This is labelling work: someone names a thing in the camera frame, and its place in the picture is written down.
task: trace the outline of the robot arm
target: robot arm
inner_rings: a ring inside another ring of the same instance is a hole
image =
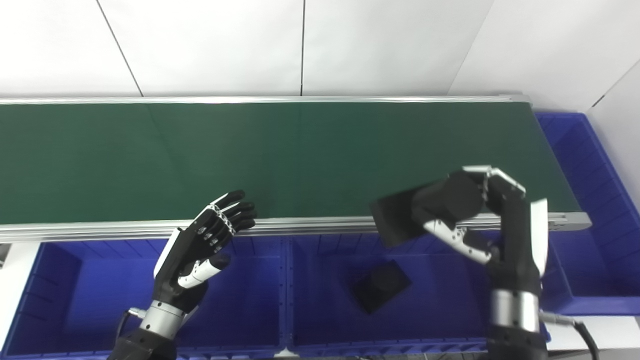
[[[457,225],[483,207],[500,215],[501,239],[495,243]],[[382,198],[371,210],[387,246],[431,233],[486,267],[492,287],[490,359],[547,358],[538,305],[548,252],[546,199],[530,202],[524,186],[500,169],[473,166]]]
[[[205,207],[185,229],[176,229],[154,268],[154,292],[149,308],[132,308],[142,318],[132,333],[120,336],[108,360],[174,360],[173,339],[207,291],[207,280],[222,271],[230,258],[220,253],[236,234],[255,225],[244,192],[230,192]]]

